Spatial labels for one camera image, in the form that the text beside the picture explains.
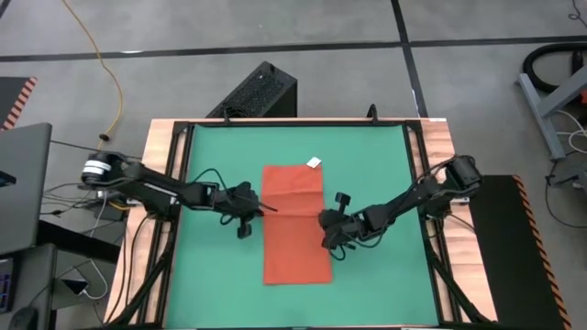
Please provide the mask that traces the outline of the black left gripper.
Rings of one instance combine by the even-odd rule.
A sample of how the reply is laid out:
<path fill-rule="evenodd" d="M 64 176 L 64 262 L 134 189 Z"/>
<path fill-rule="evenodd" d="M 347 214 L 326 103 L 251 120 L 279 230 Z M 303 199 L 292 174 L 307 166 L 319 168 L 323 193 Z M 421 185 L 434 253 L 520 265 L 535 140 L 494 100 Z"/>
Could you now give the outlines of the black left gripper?
<path fill-rule="evenodd" d="M 221 214 L 220 224 L 228 225 L 233 219 L 239 218 L 250 221 L 256 216 L 263 216 L 260 209 L 259 197 L 251 189 L 251 184 L 244 181 L 237 186 L 219 190 L 213 193 L 214 211 Z M 251 235 L 250 224 L 240 224 L 238 238 L 243 239 Z"/>

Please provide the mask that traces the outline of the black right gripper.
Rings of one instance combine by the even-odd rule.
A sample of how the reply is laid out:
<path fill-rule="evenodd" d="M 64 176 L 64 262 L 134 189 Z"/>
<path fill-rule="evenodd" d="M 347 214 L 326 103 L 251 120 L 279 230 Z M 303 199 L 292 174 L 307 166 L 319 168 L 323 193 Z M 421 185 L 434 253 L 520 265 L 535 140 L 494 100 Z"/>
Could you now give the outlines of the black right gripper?
<path fill-rule="evenodd" d="M 367 241 L 370 238 L 370 229 L 366 220 L 367 208 L 353 214 L 344 214 L 342 211 L 345 211 L 349 205 L 350 196 L 338 192 L 335 201 L 338 203 L 337 210 L 326 209 L 318 216 L 318 223 L 324 232 L 322 247 L 331 250 L 353 240 Z"/>

